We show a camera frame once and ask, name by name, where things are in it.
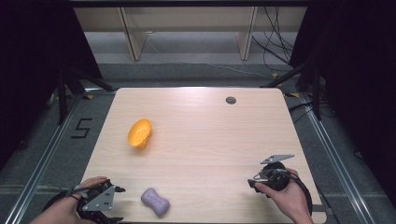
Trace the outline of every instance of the black cable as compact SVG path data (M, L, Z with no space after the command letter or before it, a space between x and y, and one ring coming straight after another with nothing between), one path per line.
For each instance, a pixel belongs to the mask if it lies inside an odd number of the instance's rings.
M269 41L271 44L273 44L274 46L276 46L276 47L278 47L278 48L283 48L282 46L279 46L278 44L276 44L276 43L274 43L274 41L272 41L268 36L267 36L267 34L264 32L264 36L265 36L265 38L267 38L267 41Z
M273 33L276 33L276 35L277 35L277 37L279 38L279 41L280 41L280 43L281 43L281 45L282 45L283 52L284 52L286 58L289 60L289 57L288 57L289 53L285 50L286 46L283 44L283 41L282 41L282 40L284 40L284 39L282 38L282 36L280 35L280 32L279 32L279 31L280 31L280 28L279 28L279 19L278 19L279 7L276 7L276 8L275 8L275 10L276 10L276 20L275 20L275 22L273 22L273 21L271 20L271 17L269 16L266 7L264 7L264 10L265 10L265 13L266 13L266 15L267 15L267 18L268 18L269 22L271 23L272 28L273 28L273 30L272 30L272 32L271 32L271 35L270 35L270 38L269 38L269 39L271 39Z
M274 71L279 71L279 72L289 72L289 70L282 70L282 69L275 69L275 68L272 68L272 67L270 67L268 64L267 64L267 61L265 61L265 51L267 51L268 50L268 41L267 41L267 43L265 44L265 46L262 46L262 48L264 49L264 53L263 53L263 55L262 55L262 60L264 61L264 64L265 64L265 66L267 67L267 68L269 68L269 69L272 69L272 70L274 70ZM284 59L281 59L281 61L282 62L285 62L285 63L289 63L289 62L287 62L287 61L285 61Z
M79 201L78 198L74 197L74 196L71 195L71 194L76 193L76 192L80 192L80 191L83 191L83 190L87 190L87 189L95 189L95 188L97 188L97 187L99 187L99 186L100 186L100 185L93 185L93 186L90 186L90 187L87 187L87 188L80 188L80 189L71 188L71 189L69 189L69 190L63 190L63 191L61 191L60 193L58 193L57 195L55 195L54 197L52 197L52 198L44 205L44 208L43 208L42 212L44 212L45 210L47 210L53 203L57 202L58 200L61 200L62 198L65 198L65 197L73 197L73 198L75 198L77 201Z
M272 55L274 55L275 57L277 57L280 61L282 61L283 63L288 63L288 61L284 60L283 58L281 58L279 55L277 55L276 53L274 53L273 51L269 50L268 48L266 48L265 46L263 46L261 43L259 43L259 41L256 40L256 38L254 38L254 36L251 37L260 47L262 47L262 49L265 49L266 51L268 51L269 53L271 53Z
M292 106L291 108L289 108L289 112L292 114L294 110L300 108L301 106L306 106L306 105L312 105L312 102L308 102L308 103L305 103L305 104Z
M275 30L276 30L276 35L279 38L280 44L282 45L282 49L283 49L283 53L285 54L286 58L288 59L288 61L290 60L290 54L289 52L286 50L286 46L283 44L283 40L282 40L282 36L280 35L280 26L279 26L279 7L275 8L275 15L276 15L276 20L275 20Z
M79 199L78 199L76 196L74 196L74 195L69 195L69 197L72 197L72 198L76 199L76 200L79 202Z
M301 116L300 116L297 120L295 120L293 123L296 123L297 121L299 121L300 119L302 119L303 116L305 116L306 114L308 114L308 113L311 112L311 111L312 111L312 109L306 111L303 115L301 115Z
M320 114L323 115L323 116L326 117L326 118L329 118L329 119L335 119L335 118L337 118L336 115L328 115L328 114L323 113L323 111L320 111Z
M290 174L290 175L284 173L280 173L280 174L294 180L294 182L296 182L296 184L303 190L303 193L306 198L306 205L308 206L309 215L312 216L313 204L312 204L311 193L309 192L309 189L306 187L303 181L300 179L300 177L298 177L296 174Z

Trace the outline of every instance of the gray floor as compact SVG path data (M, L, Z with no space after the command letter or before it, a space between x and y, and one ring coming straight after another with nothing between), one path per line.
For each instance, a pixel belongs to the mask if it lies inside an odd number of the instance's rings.
M263 51L254 42L251 44L247 61L241 61L233 33L152 33L138 62L130 60L125 37L120 33L87 33L96 61L99 63L104 80L114 87L254 87L258 88L273 80L273 74L283 74L287 65L279 59L265 54L268 68L263 62ZM255 34L262 43L262 34ZM293 43L295 34L283 35ZM277 47L270 47L282 54ZM295 93L294 84L298 77L283 83L279 88L285 93ZM96 88L85 83L86 88ZM97 92L91 100L81 99L73 112L48 169L40 179L32 201L27 207L21 223L28 223L40 213L44 204L60 190L76 185L82 178L92 154L96 139L106 119L114 94ZM301 97L285 97L288 107L302 103ZM368 204L376 223L394 223L396 212L375 181L364 160L356 157L353 142L348 138L343 126L328 105L322 104L322 124L326 128L337 153L342 158L348 173ZM360 223L346 191L341 184L326 149L314 129L305 107L296 109L291 117L299 135L305 156L311 168L321 197L329 202L335 216L328 215L326 223ZM58 106L55 100L44 111L26 141L29 147L16 151L7 166L0 173L0 221L6 220L7 211L18 199L23 186L35 169L46 149L52 134L57 129ZM73 139L81 135L76 131L80 119L92 119L84 125L90 128L87 138Z

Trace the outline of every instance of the human hand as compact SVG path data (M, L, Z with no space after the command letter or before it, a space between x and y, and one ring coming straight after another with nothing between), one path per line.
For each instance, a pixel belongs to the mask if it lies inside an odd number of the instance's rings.
M97 176L85 180L82 184L82 188L104 183L107 180L105 176ZM81 194L73 193L73 196L77 199L81 198ZM73 197L65 197L55 202L47 210L36 217L31 224L88 224L94 222L87 219L82 219L77 213L78 201Z
M298 176L297 171L289 168L287 170L291 175ZM255 187L271 197L279 210L294 223L313 223L304 192L294 180L291 179L288 186L281 191L273 190L262 183L256 183Z

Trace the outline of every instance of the cable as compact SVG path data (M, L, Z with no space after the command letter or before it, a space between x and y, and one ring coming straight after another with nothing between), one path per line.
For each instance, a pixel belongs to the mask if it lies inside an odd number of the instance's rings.
M266 37L267 40L268 40L267 43L266 43L266 45L265 45L265 47L262 47L262 48L264 49L264 54L263 54L263 56L262 56L262 59L263 59L263 61L264 61L264 64L265 64L265 66L267 66L268 68L273 69L273 70L275 70L275 71L289 71L289 70L274 69L274 68L270 67L270 66L267 64L267 62L265 61L265 51L269 51L269 50L268 50L268 44L269 44L270 42L273 43L275 46L282 48L283 53L285 54L285 57L286 57L286 59L287 59L287 60L282 59L282 60L281 60L282 62L289 64L289 60L290 60L290 59L289 59L289 56L290 56L290 54L289 54L289 52L287 51L286 46L283 44L281 35L280 35L280 34L278 33L278 31L276 30L276 24L277 24L278 30L279 30L279 22L278 22L278 13L279 13L279 9L278 9L278 7L276 7L276 23L273 23L273 22L272 22L272 20L271 20L269 14L268 14L268 11L267 11L266 7L264 7L264 10L265 10L265 13L266 13L266 15L267 15L268 20L269 20L270 23L271 23L272 28L273 28L273 30L272 30L272 32L271 32L271 34L270 34L270 37L268 37L268 36L264 33L265 37ZM272 35L273 35L274 33L276 33L276 35L278 36L278 38L279 38L280 43L281 43L282 46L276 45L274 42L272 42L271 38L272 38Z
M296 110L297 108L300 108L301 106L306 106L306 105L312 105L312 102L308 102L308 103L305 103L305 104L292 106L291 108L289 108L289 112L290 112L290 114L292 114L293 111Z
M256 40L256 38L254 38L254 36L251 37L260 47L262 47L262 49L265 49L266 51L270 52L272 55L274 55L275 57L277 57L280 61L282 61L283 63L288 63L288 61L284 60L283 58L281 58L279 55L277 55L276 53L274 53L273 51L269 50L268 48L266 48L265 46L263 46L261 43L259 43L259 41Z
M322 107L319 107L319 109L332 109L332 107L331 107L331 106L326 106L326 107L323 107L323 106L322 106ZM320 110L319 112L320 112L321 115L323 115L324 117L327 117L327 118L329 118L329 119L335 119L335 118L337 118L337 116L335 115L335 112L332 111L332 110L331 110L332 115L325 114L325 113L323 113L322 110Z
M313 204L312 204L311 193L309 192L309 189L306 187L306 185L303 183L303 181L300 179L300 177L298 177L296 174L290 174L290 175L286 175L286 174L283 174L283 173L280 173L280 174L285 176L285 177L288 177L288 178L294 180L294 182L296 182L297 185L300 186L300 188L303 190L305 198L306 198L306 203L308 205L309 215L312 216Z
M160 54L161 56L163 56L163 54L160 53L159 50L157 50L156 48L154 48L154 46L152 46L151 43L149 43L148 41L147 41L147 43L148 43L158 54ZM163 59L163 61L166 62L166 63L185 63L185 62L169 62L169 61L164 60L164 59ZM271 77L266 77L265 75L262 75L262 74L260 74L260 73L253 73L253 72L241 71L241 70L237 70L237 69L234 69L234 68L231 68L231 67L215 65L215 64L213 64L213 63L202 63L202 64L208 65L208 66L212 66L212 67L217 67L217 68L229 69L229 70L232 70L232 71L235 71L235 72L238 72L238 73L242 73L242 74L256 75L256 76L259 76L259 77L264 77L264 78L267 78L267 79L271 79L271 80L272 80Z
M312 109L309 109L308 111L306 111L305 113L303 113L297 120L295 120L293 123L295 124L297 121L299 121L303 116L305 116L306 114L308 114L309 112L311 112Z
M267 8L266 7L264 7L264 10L265 10L265 13L266 13L266 15L267 15L267 18L268 18L268 20L269 20L269 22L271 23L271 26L272 26L272 28L273 28L273 30L272 30L272 32L271 32L271 35L270 35L270 38L268 38L269 40L271 39L271 37L272 37L272 35L273 35L273 33L275 33L276 35L277 35L277 37L279 38L279 41L280 41L280 43L281 43L281 45L282 45L282 49L283 49L283 52L285 53L285 56L286 56L286 58L287 58L287 60L289 60L289 57L288 56L290 56L289 55L289 53L285 50L285 45L283 44L283 41L282 41L282 36L280 35L280 28L279 28L279 19L278 19L278 14L279 14L279 7L275 7L275 10L276 10L276 20L275 20L275 22L273 22L272 20L271 20L271 17L270 17L270 15L268 14L268 11L267 11Z

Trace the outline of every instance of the floor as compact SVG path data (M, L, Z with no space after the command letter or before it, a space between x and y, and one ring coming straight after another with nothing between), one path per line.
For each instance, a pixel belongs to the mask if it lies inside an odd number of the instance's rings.
M131 61L122 33L86 33L104 80L115 87L166 86L244 86L259 87L284 74L290 67L252 41L247 61L241 61L234 33L150 33L138 62ZM263 33L254 34L263 45ZM293 44L296 34L282 37ZM287 60L282 48L273 44L268 48ZM278 86L289 97L289 108L310 101L310 92L297 92L294 84L298 76ZM96 139L106 119L114 93L95 91L96 86L84 83L93 90L90 97L71 99L72 116L63 128L57 125L59 111L54 99L43 112L26 141L28 148L18 150L0 173L0 221L18 210L13 207L26 200L18 216L20 223L28 223L37 216L44 204L61 189L76 185L85 171ZM357 149L348 138L336 114L321 104L322 121L317 121L310 106L290 112L305 156L312 171L321 199L328 211L326 223L394 223L395 208L375 181L375 177L357 157ZM75 139L81 119L90 118L89 136ZM59 133L60 139L53 139ZM37 175L37 165L43 155L49 161ZM21 198L34 180L33 192Z

